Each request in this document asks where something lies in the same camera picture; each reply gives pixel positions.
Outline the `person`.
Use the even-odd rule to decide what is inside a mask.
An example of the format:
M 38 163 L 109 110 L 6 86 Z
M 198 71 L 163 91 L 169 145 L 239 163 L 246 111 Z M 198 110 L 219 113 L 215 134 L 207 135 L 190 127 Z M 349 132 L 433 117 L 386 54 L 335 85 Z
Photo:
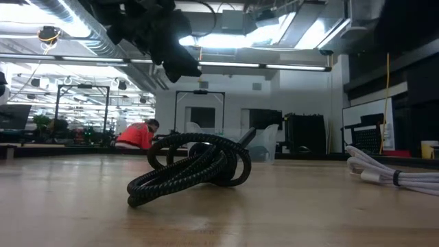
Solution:
M 159 127 L 160 124 L 156 119 L 148 119 L 142 123 L 134 123 L 117 137 L 115 147 L 147 150 L 152 146 L 152 139 Z

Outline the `dark computer monitor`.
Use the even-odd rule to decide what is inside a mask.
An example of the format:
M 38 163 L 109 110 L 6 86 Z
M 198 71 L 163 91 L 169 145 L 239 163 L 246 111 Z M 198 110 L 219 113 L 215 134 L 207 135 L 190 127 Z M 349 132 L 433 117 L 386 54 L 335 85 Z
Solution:
M 0 129 L 23 130 L 26 126 L 31 105 L 4 104 L 0 106 Z

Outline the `red box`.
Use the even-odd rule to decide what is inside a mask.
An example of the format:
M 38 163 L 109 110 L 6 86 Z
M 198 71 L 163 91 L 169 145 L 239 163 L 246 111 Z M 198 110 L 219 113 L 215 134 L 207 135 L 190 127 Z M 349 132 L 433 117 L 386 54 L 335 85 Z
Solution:
M 411 158 L 412 155 L 409 150 L 384 150 L 382 151 L 384 156 Z

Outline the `green potted plant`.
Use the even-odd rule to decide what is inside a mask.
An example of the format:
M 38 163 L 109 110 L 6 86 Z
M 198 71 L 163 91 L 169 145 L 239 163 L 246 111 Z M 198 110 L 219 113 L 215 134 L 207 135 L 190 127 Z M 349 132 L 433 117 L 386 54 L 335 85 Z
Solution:
M 42 137 L 46 131 L 48 125 L 51 123 L 51 119 L 46 115 L 34 115 L 33 123 L 36 124 L 34 134 L 36 137 Z

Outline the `yellow cup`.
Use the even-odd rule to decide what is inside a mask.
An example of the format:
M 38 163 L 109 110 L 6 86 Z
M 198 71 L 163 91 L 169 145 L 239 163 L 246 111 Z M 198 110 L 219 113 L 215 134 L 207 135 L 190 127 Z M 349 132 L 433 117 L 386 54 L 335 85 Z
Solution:
M 435 159 L 435 149 L 439 148 L 439 141 L 421 141 L 421 156 L 423 159 Z

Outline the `long linear ceiling light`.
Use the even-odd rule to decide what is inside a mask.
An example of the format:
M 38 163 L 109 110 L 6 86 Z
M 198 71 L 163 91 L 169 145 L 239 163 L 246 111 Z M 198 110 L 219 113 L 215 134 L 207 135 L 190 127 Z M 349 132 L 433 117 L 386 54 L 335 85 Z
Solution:
M 0 53 L 0 59 L 6 60 L 36 60 L 45 62 L 70 62 L 70 63 L 91 63 L 104 64 L 109 66 L 128 64 L 153 64 L 152 60 L 148 59 L 130 59 L 130 58 L 102 58 L 102 57 L 81 57 L 81 56 L 57 56 L 57 55 L 37 55 L 37 54 L 9 54 Z
M 246 68 L 246 69 L 271 69 L 286 71 L 317 71 L 330 72 L 331 67 L 300 65 L 300 64 L 264 64 L 264 63 L 245 63 L 245 62 L 213 62 L 199 61 L 200 66 L 207 67 L 230 67 L 230 68 Z

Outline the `white power strip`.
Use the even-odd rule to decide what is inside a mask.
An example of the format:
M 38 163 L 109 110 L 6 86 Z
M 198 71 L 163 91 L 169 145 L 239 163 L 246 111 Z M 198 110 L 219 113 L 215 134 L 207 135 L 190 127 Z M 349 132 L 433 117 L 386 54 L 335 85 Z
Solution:
M 394 150 L 394 131 L 391 123 L 387 123 L 384 126 L 383 150 Z

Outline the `dark background workbench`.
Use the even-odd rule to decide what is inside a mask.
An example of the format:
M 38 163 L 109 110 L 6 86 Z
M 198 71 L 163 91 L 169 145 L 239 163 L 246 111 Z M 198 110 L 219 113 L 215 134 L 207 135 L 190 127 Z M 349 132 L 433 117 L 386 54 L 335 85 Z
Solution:
M 147 150 L 100 148 L 82 145 L 60 145 L 39 143 L 0 143 L 0 160 L 44 156 L 66 156 L 85 154 L 128 154 L 146 155 Z

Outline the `black cabinet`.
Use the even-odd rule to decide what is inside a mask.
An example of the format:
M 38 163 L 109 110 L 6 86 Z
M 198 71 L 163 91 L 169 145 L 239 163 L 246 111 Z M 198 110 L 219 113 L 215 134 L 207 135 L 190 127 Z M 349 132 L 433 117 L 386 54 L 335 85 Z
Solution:
M 284 116 L 284 123 L 285 142 L 291 154 L 327 153 L 326 131 L 322 115 L 288 113 Z

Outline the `clear plastic bin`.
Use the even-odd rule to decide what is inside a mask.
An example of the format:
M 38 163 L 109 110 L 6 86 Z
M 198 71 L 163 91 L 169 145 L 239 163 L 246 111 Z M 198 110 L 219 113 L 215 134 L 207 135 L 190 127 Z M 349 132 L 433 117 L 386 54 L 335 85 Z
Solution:
M 264 130 L 256 130 L 254 139 L 246 146 L 253 163 L 273 164 L 276 152 L 277 124 Z M 249 131 L 248 128 L 201 128 L 194 122 L 186 123 L 186 132 L 214 134 L 238 142 Z

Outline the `black pegboard cart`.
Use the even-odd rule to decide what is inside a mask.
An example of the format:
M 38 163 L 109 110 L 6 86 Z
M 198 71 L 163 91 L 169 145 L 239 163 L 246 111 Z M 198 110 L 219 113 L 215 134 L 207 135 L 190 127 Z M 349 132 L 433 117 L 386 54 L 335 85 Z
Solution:
M 344 145 L 354 146 L 367 154 L 378 154 L 381 148 L 383 113 L 362 115 L 342 128 Z

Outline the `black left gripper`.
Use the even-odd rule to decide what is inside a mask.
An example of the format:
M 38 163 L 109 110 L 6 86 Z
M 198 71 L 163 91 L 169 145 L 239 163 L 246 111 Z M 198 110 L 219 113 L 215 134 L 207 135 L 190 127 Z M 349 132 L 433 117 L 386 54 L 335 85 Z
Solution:
M 162 64 L 170 82 L 182 76 L 200 77 L 198 61 L 179 43 L 190 35 L 186 16 L 174 0 L 127 0 L 124 10 L 112 17 L 107 35 L 115 44 L 132 43 L 156 64 Z

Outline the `whiteboard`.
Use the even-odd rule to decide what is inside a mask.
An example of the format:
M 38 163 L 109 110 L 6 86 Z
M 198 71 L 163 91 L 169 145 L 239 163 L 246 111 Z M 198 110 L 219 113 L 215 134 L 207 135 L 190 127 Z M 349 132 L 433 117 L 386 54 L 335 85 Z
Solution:
M 372 102 L 367 102 L 364 104 L 359 104 L 356 106 L 351 106 L 348 108 L 344 108 L 342 110 L 342 120 L 343 127 L 348 124 L 353 124 L 355 120 L 359 119 L 362 115 L 371 115 L 383 113 L 384 120 L 381 127 L 381 148 L 379 154 L 382 154 L 383 151 L 383 130 L 386 124 L 392 124 L 394 131 L 394 117 L 392 112 L 392 100 L 390 98 L 375 100 Z

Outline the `black metal frame stand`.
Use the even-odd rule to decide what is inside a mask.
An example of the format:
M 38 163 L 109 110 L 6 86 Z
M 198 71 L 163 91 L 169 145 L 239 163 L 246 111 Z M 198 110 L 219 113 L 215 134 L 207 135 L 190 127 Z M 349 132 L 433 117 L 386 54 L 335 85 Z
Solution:
M 60 106 L 60 98 L 64 96 L 70 89 L 72 88 L 78 88 L 78 89 L 106 89 L 106 94 L 104 96 L 106 97 L 106 104 L 104 109 L 104 126 L 103 126 L 103 133 L 106 133 L 106 126 L 107 126 L 107 118 L 108 118 L 108 107 L 109 107 L 109 100 L 110 100 L 110 87 L 109 86 L 99 86 L 99 85 L 93 85 L 90 83 L 82 83 L 82 84 L 59 84 L 58 90 L 56 94 L 56 105 L 55 105 L 55 113 L 54 113 L 54 119 L 58 118 L 58 112 L 59 112 L 59 106 Z
M 208 95 L 208 94 L 220 94 L 223 98 L 222 100 L 222 129 L 224 129 L 224 115 L 225 115 L 225 105 L 226 105 L 226 93 L 225 92 L 220 92 L 220 91 L 207 91 L 207 90 L 202 90 L 202 89 L 198 89 L 198 90 L 193 90 L 193 91 L 186 91 L 186 90 L 177 90 L 175 91 L 175 96 L 174 96 L 174 126 L 173 126 L 173 131 L 177 131 L 177 112 L 178 112 L 178 102 L 179 102 L 179 98 L 178 95 L 180 93 L 190 93 L 190 94 L 194 94 L 194 95 Z

